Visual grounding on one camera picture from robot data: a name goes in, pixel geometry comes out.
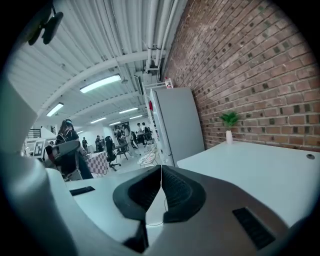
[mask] corrugated metal ceiling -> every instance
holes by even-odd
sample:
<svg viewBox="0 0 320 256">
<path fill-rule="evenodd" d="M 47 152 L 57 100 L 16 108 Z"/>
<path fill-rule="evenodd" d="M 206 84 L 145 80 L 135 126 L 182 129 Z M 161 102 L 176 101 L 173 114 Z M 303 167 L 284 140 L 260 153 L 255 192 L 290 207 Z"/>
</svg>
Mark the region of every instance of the corrugated metal ceiling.
<svg viewBox="0 0 320 256">
<path fill-rule="evenodd" d="M 178 23 L 186 0 L 179 1 L 175 23 Z M 37 112 L 52 99 L 52 95 L 70 79 L 83 71 L 123 55 L 147 51 L 149 0 L 56 0 L 57 12 L 63 12 L 63 19 L 50 44 L 43 44 L 41 38 L 33 46 L 23 45 L 7 66 L 10 82 Z M 158 38 L 159 20 L 162 14 L 163 0 L 159 1 L 154 29 L 154 42 Z M 173 39 L 176 27 L 170 31 Z M 165 45 L 167 49 L 172 40 Z M 139 88 L 133 75 L 143 71 L 145 60 L 115 65 L 81 80 L 61 96 L 54 99 L 50 107 L 45 108 L 38 122 L 53 125 L 63 118 L 75 116 L 80 111 L 97 103 L 138 92 Z M 128 83 L 115 82 L 88 93 L 80 88 L 95 81 L 121 74 Z M 64 107 L 57 116 L 46 117 L 49 110 L 58 102 Z M 99 117 L 143 104 L 142 96 L 133 95 L 119 102 L 87 112 L 78 118 L 83 125 L 91 117 Z"/>
</svg>

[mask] red object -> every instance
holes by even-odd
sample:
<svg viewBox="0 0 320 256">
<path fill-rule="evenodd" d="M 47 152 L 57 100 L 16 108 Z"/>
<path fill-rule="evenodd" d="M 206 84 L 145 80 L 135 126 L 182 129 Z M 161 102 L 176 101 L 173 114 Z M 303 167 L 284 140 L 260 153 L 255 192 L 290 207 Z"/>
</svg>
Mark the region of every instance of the red object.
<svg viewBox="0 0 320 256">
<path fill-rule="evenodd" d="M 151 100 L 149 101 L 149 109 L 150 109 L 151 111 L 154 111 L 154 108 L 152 107 L 152 102 L 151 102 Z"/>
</svg>

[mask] white vase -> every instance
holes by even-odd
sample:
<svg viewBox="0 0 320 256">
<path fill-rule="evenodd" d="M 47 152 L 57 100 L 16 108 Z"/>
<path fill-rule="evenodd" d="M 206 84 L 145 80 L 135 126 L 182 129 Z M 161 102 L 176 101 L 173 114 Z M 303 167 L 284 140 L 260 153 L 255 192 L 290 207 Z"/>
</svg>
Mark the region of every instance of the white vase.
<svg viewBox="0 0 320 256">
<path fill-rule="evenodd" d="M 226 138 L 226 143 L 228 143 L 230 145 L 233 143 L 232 132 L 230 130 L 226 131 L 225 138 Z"/>
</svg>

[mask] ceiling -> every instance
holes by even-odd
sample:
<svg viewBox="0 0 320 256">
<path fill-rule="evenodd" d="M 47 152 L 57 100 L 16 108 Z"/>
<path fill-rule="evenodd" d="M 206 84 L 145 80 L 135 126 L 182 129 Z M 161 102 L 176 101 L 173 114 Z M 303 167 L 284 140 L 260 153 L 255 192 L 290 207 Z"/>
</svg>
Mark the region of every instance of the ceiling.
<svg viewBox="0 0 320 256">
<path fill-rule="evenodd" d="M 178 1 L 162 58 L 170 46 L 186 6 Z M 36 124 L 60 124 L 71 118 L 76 126 L 106 117 L 106 124 L 124 121 L 147 110 L 134 75 L 142 74 L 148 59 L 148 26 L 151 0 L 56 0 L 54 7 L 63 19 L 50 44 L 41 38 L 24 44 L 12 54 L 7 76 L 23 99 L 38 113 Z M 163 15 L 164 0 L 158 1 L 153 51 Z M 80 88 L 119 74 L 121 81 L 87 93 Z M 47 113 L 63 103 L 56 115 Z M 137 111 L 119 111 L 139 107 Z"/>
</svg>

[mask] green plant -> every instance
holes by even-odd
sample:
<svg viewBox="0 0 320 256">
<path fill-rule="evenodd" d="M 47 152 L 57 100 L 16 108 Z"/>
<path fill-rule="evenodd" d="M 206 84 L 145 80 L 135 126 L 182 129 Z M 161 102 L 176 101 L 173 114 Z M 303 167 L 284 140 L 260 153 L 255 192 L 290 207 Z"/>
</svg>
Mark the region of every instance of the green plant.
<svg viewBox="0 0 320 256">
<path fill-rule="evenodd" d="M 236 112 L 230 112 L 228 114 L 224 113 L 222 116 L 220 116 L 222 121 L 226 124 L 227 127 L 232 127 L 238 122 L 238 115 Z"/>
</svg>

